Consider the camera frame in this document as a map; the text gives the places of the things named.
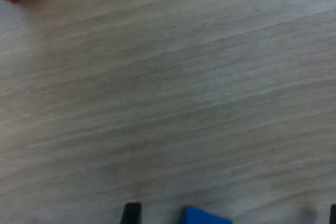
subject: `gray wooden surface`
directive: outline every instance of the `gray wooden surface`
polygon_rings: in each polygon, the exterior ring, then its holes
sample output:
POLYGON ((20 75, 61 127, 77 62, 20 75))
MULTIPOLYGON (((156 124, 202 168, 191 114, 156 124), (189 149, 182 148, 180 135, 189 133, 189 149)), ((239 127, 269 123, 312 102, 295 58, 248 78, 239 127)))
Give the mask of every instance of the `gray wooden surface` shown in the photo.
POLYGON ((0 2, 0 223, 328 223, 336 0, 0 2))

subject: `blue toy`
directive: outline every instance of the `blue toy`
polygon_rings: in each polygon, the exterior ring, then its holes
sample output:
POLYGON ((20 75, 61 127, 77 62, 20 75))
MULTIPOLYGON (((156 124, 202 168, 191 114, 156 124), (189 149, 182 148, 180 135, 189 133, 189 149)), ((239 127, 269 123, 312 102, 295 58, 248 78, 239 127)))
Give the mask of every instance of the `blue toy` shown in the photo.
POLYGON ((195 207, 185 207, 179 224, 232 224, 224 218, 208 214, 195 207))

